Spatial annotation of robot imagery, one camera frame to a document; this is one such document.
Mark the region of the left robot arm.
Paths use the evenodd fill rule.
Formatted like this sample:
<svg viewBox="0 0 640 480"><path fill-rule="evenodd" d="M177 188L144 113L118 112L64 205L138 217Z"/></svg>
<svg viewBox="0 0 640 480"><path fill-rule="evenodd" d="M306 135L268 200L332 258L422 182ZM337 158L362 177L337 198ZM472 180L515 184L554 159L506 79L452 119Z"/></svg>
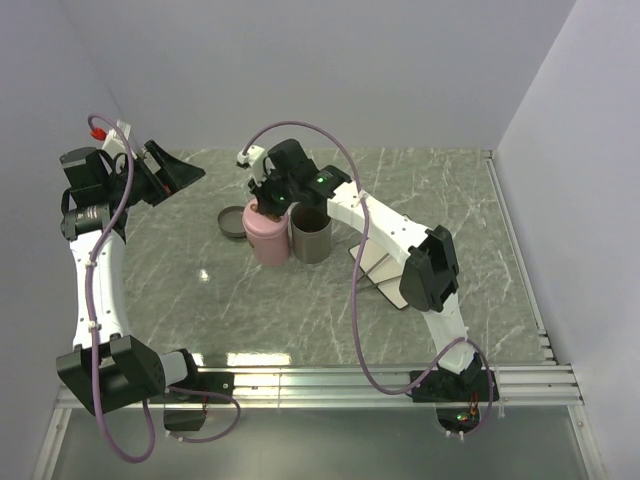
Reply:
<svg viewBox="0 0 640 480"><path fill-rule="evenodd" d="M132 207L143 201L157 206L205 176L163 150L145 144L157 162L151 171L136 158L117 171L109 153L95 147L72 150L60 158L69 181L61 202L61 232L76 267L78 319L72 351L56 360L62 383L88 410L98 397L103 412L148 400L167 389L180 402L196 399L203 379L185 349L159 354L136 339L127 319L123 264L126 214L118 214L122 199Z"/></svg>

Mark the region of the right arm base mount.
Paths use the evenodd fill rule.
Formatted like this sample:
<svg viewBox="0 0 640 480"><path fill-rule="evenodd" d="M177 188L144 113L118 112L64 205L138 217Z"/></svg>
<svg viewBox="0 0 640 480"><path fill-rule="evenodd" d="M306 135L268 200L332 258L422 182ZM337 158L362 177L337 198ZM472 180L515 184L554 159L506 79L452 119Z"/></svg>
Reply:
<svg viewBox="0 0 640 480"><path fill-rule="evenodd" d="M495 374L484 368L455 375L447 370L430 372L408 396L413 403L437 404L436 419L447 434L466 436L482 424L480 404L500 399Z"/></svg>

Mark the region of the pink lid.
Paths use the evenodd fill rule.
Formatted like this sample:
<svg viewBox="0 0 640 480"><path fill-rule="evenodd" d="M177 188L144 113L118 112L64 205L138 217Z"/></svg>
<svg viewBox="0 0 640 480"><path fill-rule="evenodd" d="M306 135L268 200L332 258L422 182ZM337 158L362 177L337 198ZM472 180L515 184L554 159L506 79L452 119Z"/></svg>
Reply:
<svg viewBox="0 0 640 480"><path fill-rule="evenodd" d="M256 199L250 200L242 213L242 224L248 237L256 239L270 239L288 229L289 215L265 215L258 212Z"/></svg>

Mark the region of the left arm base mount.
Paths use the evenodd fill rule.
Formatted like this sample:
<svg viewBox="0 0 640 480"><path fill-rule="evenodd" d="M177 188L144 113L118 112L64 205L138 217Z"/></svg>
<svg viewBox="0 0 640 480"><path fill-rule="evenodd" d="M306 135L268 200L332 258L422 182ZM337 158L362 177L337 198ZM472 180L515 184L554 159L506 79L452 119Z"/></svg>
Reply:
<svg viewBox="0 0 640 480"><path fill-rule="evenodd" d="M241 407L234 398L235 375L229 372L198 373L193 378L170 385L162 397L155 397L152 403L186 404L189 408L165 408L163 426L167 434L185 443L206 443L228 435L239 423ZM207 420L213 420L213 406L232 406L235 410L231 423L220 433L209 437L194 438L188 434L200 433Z"/></svg>

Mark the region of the metal tongs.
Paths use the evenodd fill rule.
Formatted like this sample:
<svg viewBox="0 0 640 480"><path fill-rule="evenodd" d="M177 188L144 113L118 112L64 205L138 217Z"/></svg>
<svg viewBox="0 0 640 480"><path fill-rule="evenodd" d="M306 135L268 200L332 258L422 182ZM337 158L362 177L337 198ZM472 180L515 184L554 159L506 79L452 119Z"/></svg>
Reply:
<svg viewBox="0 0 640 480"><path fill-rule="evenodd" d="M356 290L364 291L391 287L399 282L400 277L401 268L399 264L390 255L384 254L360 274L356 281Z"/></svg>

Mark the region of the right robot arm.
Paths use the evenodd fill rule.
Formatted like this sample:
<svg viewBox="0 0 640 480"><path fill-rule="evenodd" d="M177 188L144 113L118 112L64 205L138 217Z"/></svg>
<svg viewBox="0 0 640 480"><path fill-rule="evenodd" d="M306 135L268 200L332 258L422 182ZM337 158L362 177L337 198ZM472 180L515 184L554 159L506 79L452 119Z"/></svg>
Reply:
<svg viewBox="0 0 640 480"><path fill-rule="evenodd" d="M266 150L250 145L237 155L250 170L248 187L261 215L280 217L292 206L311 207L382 248L400 267L398 291L419 311L436 347L436 360L412 384L435 384L455 400L487 378L483 357L469 339L459 305L459 263L452 235L401 215L362 189L356 172L334 165L318 168L295 139Z"/></svg>

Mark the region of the grey lid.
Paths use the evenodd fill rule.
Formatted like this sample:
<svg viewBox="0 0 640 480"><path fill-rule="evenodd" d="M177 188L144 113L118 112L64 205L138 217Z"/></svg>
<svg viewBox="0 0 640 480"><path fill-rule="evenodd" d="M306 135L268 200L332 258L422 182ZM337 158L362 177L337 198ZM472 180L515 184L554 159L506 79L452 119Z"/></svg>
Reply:
<svg viewBox="0 0 640 480"><path fill-rule="evenodd" d="M229 206L223 208L217 216L217 224L221 233L229 239L237 240L246 237L242 222L244 208Z"/></svg>

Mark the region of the pink cylinder container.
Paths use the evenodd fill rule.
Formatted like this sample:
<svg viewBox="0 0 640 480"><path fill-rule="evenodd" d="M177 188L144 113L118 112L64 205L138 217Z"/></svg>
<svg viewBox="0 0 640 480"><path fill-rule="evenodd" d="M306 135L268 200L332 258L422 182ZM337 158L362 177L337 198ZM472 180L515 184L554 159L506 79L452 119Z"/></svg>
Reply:
<svg viewBox="0 0 640 480"><path fill-rule="evenodd" d="M249 245L257 262L263 266L280 266L290 256L290 240L287 231L270 237L247 233Z"/></svg>

